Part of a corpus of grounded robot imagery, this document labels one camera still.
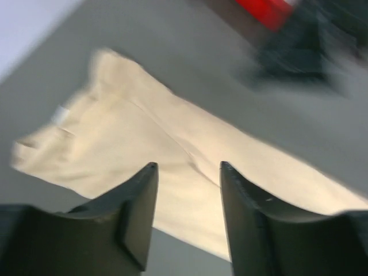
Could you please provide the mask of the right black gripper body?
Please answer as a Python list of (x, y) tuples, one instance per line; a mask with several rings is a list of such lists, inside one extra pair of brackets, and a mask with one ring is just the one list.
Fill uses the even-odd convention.
[(354, 40), (349, 52), (367, 66), (367, 1), (298, 1), (236, 79), (250, 88), (266, 80), (328, 82), (323, 61), (332, 60), (329, 53), (346, 45), (335, 29)]

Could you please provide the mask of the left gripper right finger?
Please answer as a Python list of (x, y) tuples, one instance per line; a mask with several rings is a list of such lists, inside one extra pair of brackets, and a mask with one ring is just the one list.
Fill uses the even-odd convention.
[(220, 184), (234, 275), (366, 275), (367, 212), (323, 215), (263, 190), (230, 163)]

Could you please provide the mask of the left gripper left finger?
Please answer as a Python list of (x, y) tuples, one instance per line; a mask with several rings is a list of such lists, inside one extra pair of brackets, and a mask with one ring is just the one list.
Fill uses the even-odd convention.
[(140, 275), (146, 270), (158, 165), (67, 213), (1, 206), (2, 275)]

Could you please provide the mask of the beige t shirt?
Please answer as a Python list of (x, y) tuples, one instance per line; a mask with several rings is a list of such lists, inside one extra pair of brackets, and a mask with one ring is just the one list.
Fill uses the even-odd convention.
[(154, 226), (228, 259), (220, 162), (271, 194), (322, 214), (367, 201), (304, 162), (174, 95), (142, 66), (103, 49), (87, 86), (51, 123), (16, 140), (13, 168), (95, 198), (159, 165)]

